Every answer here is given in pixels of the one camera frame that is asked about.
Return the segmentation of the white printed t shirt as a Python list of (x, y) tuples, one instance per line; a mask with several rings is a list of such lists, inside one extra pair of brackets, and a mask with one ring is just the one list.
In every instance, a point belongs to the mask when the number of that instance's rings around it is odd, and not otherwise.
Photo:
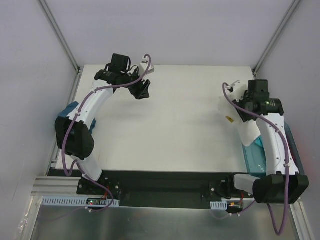
[[(226, 94), (231, 101), (238, 101), (243, 99), (247, 89), (248, 84), (241, 81), (240, 86), (234, 92), (230, 93), (226, 89)], [(236, 108), (227, 101), (224, 94), (219, 97), (218, 110), (237, 129), (244, 146), (250, 146), (261, 135), (256, 122), (254, 120), (243, 122)]]

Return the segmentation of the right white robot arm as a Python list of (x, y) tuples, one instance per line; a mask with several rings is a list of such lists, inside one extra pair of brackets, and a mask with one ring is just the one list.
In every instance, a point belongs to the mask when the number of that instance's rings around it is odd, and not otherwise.
[(259, 204), (294, 204), (309, 186), (300, 173), (288, 145), (282, 102), (271, 98), (266, 79), (249, 80), (243, 95), (232, 101), (242, 124), (254, 123), (262, 138), (266, 175), (257, 178), (236, 174), (225, 184), (225, 192), (237, 197), (250, 193)]

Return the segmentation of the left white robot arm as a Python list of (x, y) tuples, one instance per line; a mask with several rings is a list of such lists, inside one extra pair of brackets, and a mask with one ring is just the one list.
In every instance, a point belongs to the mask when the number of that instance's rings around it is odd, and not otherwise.
[(102, 169), (93, 157), (95, 140), (91, 126), (102, 106), (120, 88), (128, 89), (137, 100), (149, 98), (150, 80), (146, 75), (154, 72), (152, 58), (145, 54), (139, 65), (132, 66), (130, 57), (114, 53), (111, 62), (99, 70), (89, 92), (67, 115), (55, 120), (57, 146), (61, 150), (62, 166), (70, 176), (77, 166), (84, 178), (90, 180), (88, 188), (99, 195), (105, 191), (106, 183), (100, 179)]

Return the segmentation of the cyan rolled t shirt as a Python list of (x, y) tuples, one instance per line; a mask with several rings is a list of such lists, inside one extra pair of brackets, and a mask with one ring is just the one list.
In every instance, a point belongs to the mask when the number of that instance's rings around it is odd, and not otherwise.
[(262, 136), (260, 135), (259, 137), (257, 137), (254, 142), (254, 144), (256, 144), (257, 146), (259, 146), (260, 148), (263, 148), (264, 147), (264, 144), (263, 144), (263, 140), (262, 140)]

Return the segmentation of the teal plastic bin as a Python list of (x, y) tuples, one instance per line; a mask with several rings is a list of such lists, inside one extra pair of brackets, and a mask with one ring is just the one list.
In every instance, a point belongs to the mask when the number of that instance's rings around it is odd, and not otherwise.
[[(304, 167), (300, 158), (300, 154), (295, 143), (294, 136), (289, 125), (284, 123), (284, 130), (286, 133), (288, 147), (292, 156), (292, 159), (299, 170), (301, 175), (305, 175)], [(267, 160), (264, 147), (261, 148), (254, 144), (249, 146), (242, 146), (244, 160), (246, 164), (247, 172), (254, 177), (263, 177), (266, 175)]]

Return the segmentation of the left aluminium frame post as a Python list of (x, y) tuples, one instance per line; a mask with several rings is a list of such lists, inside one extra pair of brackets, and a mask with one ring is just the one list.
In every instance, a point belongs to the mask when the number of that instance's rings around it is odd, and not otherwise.
[(37, 0), (41, 10), (43, 11), (44, 16), (48, 20), (49, 25), (51, 26), (57, 40), (59, 41), (64, 53), (66, 54), (72, 68), (75, 70), (76, 73), (79, 73), (81, 67), (79, 66), (74, 54), (71, 51), (69, 44), (67, 43), (64, 34), (59, 27), (59, 24), (51, 11), (51, 8), (46, 0)]

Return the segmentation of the aluminium frame post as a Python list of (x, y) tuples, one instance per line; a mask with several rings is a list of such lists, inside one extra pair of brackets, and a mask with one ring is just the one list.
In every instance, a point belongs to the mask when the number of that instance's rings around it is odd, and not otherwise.
[(51, 26), (57, 40), (59, 41), (64, 53), (66, 54), (72, 68), (75, 70), (76, 73), (79, 73), (81, 67), (79, 66), (74, 54), (71, 51), (69, 44), (67, 43), (64, 34), (59, 27), (59, 24), (51, 11), (51, 8), (46, 0), (37, 0), (41, 10), (43, 11), (44, 16), (48, 20), (49, 25)]
[(276, 27), (274, 33), (272, 34), (271, 38), (269, 39), (266, 47), (262, 51), (257, 63), (252, 68), (253, 77), (256, 79), (259, 70), (263, 66), (264, 62), (272, 52), (273, 48), (276, 46), (278, 40), (281, 38), (283, 32), (285, 31), (286, 27), (288, 26), (290, 20), (293, 18), (295, 12), (298, 10), (302, 0), (293, 0), (288, 9), (286, 10), (284, 16), (280, 20), (278, 26)]

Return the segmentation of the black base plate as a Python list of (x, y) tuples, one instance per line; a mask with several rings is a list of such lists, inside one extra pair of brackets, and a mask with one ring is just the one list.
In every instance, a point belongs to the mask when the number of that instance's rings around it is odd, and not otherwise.
[(79, 170), (77, 195), (107, 195), (122, 207), (209, 209), (211, 202), (243, 202), (250, 193), (234, 187), (231, 172), (165, 172), (103, 170), (98, 185), (86, 180)]

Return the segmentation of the right aluminium frame post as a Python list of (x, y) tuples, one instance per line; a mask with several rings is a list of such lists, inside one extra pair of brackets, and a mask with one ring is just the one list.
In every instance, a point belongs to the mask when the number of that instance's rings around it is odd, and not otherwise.
[(276, 46), (278, 40), (281, 38), (283, 32), (285, 31), (286, 27), (288, 26), (290, 20), (293, 18), (295, 12), (298, 10), (302, 0), (293, 0), (288, 9), (286, 10), (284, 16), (280, 20), (278, 26), (276, 27), (274, 33), (272, 34), (271, 38), (269, 39), (266, 47), (262, 51), (257, 63), (252, 68), (253, 77), (256, 79), (259, 70), (263, 66), (264, 62), (272, 52), (273, 48)]

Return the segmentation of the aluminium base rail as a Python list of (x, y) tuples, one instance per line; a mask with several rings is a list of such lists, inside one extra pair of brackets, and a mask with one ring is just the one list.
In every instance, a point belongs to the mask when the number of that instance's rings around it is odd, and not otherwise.
[(56, 169), (57, 160), (53, 160), (43, 175), (37, 176), (31, 196), (73, 196), (77, 194), (81, 177), (79, 170), (73, 170), (67, 177), (62, 169)]

